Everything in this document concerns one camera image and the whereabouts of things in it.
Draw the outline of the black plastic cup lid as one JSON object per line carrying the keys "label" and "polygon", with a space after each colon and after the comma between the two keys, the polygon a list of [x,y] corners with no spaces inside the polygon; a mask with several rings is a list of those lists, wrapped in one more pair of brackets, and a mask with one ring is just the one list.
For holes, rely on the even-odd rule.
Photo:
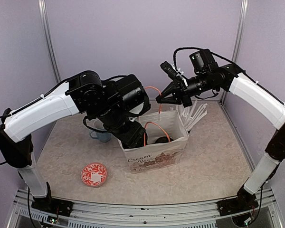
{"label": "black plastic cup lid", "polygon": [[167,136],[162,136],[160,138],[158,138],[154,144],[158,144],[158,143],[170,143],[173,142],[174,140],[172,138],[168,138]]}

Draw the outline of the cream bear paper bag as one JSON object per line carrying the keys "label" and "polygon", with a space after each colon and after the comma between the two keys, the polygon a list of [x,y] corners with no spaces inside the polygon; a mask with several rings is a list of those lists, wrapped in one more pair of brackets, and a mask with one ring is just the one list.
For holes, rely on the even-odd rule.
{"label": "cream bear paper bag", "polygon": [[[177,164],[189,139],[178,112],[173,110],[144,114],[138,118],[138,122],[146,129],[144,146],[124,149],[121,141],[118,142],[130,172],[140,173]],[[154,144],[162,136],[174,141]]]}

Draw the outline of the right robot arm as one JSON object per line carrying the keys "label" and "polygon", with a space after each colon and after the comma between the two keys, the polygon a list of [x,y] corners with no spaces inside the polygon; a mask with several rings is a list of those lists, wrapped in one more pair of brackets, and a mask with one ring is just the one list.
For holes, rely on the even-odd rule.
{"label": "right robot arm", "polygon": [[157,103],[188,107],[192,106],[193,96],[197,97],[210,90],[223,89],[247,102],[276,129],[265,149],[265,154],[238,191],[240,195],[233,201],[235,209],[243,211],[252,203],[251,195],[270,179],[285,159],[285,102],[249,77],[236,63],[229,60],[228,64],[219,66],[214,59],[217,54],[209,49],[193,47],[192,50],[195,52],[189,58],[195,76],[191,78],[186,78],[175,63],[170,64],[167,61],[161,63],[161,69],[172,82],[156,97]]}

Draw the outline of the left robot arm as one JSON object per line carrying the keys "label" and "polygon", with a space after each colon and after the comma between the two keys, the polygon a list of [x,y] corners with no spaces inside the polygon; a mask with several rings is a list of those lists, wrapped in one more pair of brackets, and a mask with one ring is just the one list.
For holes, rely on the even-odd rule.
{"label": "left robot arm", "polygon": [[53,211],[57,200],[32,161],[32,133],[65,117],[85,114],[86,120],[100,120],[104,131],[126,147],[137,148],[143,146],[146,130],[136,118],[150,107],[149,97],[135,75],[102,80],[95,71],[87,70],[61,81],[19,109],[6,109],[0,117],[0,151],[18,170],[39,205]]}

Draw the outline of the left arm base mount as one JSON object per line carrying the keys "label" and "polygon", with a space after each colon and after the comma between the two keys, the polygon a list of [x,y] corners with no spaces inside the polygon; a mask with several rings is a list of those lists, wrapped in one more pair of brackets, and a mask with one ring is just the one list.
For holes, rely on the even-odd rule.
{"label": "left arm base mount", "polygon": [[50,185],[48,182],[46,182],[46,184],[47,184],[46,197],[44,198],[33,197],[33,202],[31,204],[32,208],[56,214],[58,216],[70,217],[74,203],[64,199],[53,198],[51,195]]}

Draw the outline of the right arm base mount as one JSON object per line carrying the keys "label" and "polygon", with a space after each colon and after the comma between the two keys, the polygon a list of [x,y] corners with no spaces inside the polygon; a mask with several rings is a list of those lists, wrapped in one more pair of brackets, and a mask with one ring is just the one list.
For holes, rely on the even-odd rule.
{"label": "right arm base mount", "polygon": [[222,199],[217,202],[217,206],[220,216],[226,216],[257,208],[259,204],[257,202],[256,195],[248,193],[244,189],[244,186],[242,186],[238,190],[236,197]]}

